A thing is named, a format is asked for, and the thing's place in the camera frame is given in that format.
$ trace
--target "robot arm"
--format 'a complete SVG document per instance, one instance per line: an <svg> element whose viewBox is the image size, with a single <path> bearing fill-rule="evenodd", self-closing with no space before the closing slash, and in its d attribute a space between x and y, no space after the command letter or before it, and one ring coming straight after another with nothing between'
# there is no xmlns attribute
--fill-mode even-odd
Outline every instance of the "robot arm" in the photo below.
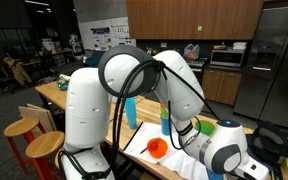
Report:
<svg viewBox="0 0 288 180"><path fill-rule="evenodd" d="M176 76L184 79L191 88ZM192 127L190 119L201 112L204 95L193 72L175 51L161 52L153 59L133 46L115 46L103 55L98 70L83 68L74 72L67 94L65 150L74 153L92 148L78 155L77 161L88 172L108 169L98 144L107 134L110 95L123 96L125 100L125 97L152 90L169 110L182 149L188 155L215 173L235 172L247 179L266 178L268 169L246 152L246 137L240 124L219 121L212 137L200 134ZM80 177L81 173L68 158L63 156L60 159L68 179Z"/></svg>

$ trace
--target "wooden stool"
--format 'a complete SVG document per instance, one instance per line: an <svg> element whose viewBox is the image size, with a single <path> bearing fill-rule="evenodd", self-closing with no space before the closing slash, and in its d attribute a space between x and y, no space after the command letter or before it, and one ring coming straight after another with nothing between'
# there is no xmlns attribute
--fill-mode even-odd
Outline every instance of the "wooden stool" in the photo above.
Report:
<svg viewBox="0 0 288 180"><path fill-rule="evenodd" d="M15 156L20 163L23 171L27 173L27 169L25 164L30 163L32 160L23 160L21 153L19 152L18 148L16 147L16 144L14 142L13 137L23 135L26 142L29 144L32 142L35 137L32 134L31 130L35 128L36 126L39 127L40 131L42 133L46 133L45 129L40 123L40 120L37 118L24 118L21 120L18 120L14 122L13 124L9 125L5 130L4 130L4 136L7 138L8 142L10 143Z"/></svg>
<svg viewBox="0 0 288 180"><path fill-rule="evenodd" d="M27 157L33 159L33 163L41 179L58 178L52 172L46 156L57 152L63 144L64 133L52 131L41 135L27 146L25 154Z"/></svg>

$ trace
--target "kitchen cabinet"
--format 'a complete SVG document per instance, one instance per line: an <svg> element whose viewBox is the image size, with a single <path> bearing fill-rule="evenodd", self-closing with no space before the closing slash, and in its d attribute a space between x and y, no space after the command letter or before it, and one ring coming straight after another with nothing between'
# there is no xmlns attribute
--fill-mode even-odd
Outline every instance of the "kitchen cabinet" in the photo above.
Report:
<svg viewBox="0 0 288 180"><path fill-rule="evenodd" d="M212 39L253 39L263 0L219 0Z"/></svg>
<svg viewBox="0 0 288 180"><path fill-rule="evenodd" d="M252 39L263 0L127 0L132 39Z"/></svg>
<svg viewBox="0 0 288 180"><path fill-rule="evenodd" d="M205 99L234 105L241 79L241 73L205 69L202 81Z"/></svg>

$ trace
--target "microwave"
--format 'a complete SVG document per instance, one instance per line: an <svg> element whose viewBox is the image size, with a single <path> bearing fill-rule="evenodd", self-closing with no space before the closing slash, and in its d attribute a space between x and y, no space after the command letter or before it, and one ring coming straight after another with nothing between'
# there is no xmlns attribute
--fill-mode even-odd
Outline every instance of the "microwave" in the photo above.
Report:
<svg viewBox="0 0 288 180"><path fill-rule="evenodd" d="M241 67L244 50L213 50L210 64Z"/></svg>

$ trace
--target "stainless steel refrigerator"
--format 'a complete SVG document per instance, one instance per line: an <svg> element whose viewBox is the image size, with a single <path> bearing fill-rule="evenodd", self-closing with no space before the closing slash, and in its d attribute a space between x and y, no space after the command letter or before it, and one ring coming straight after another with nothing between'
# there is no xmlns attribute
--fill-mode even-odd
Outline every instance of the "stainless steel refrigerator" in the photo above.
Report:
<svg viewBox="0 0 288 180"><path fill-rule="evenodd" d="M288 6L283 3L264 6L234 112L288 127Z"/></svg>

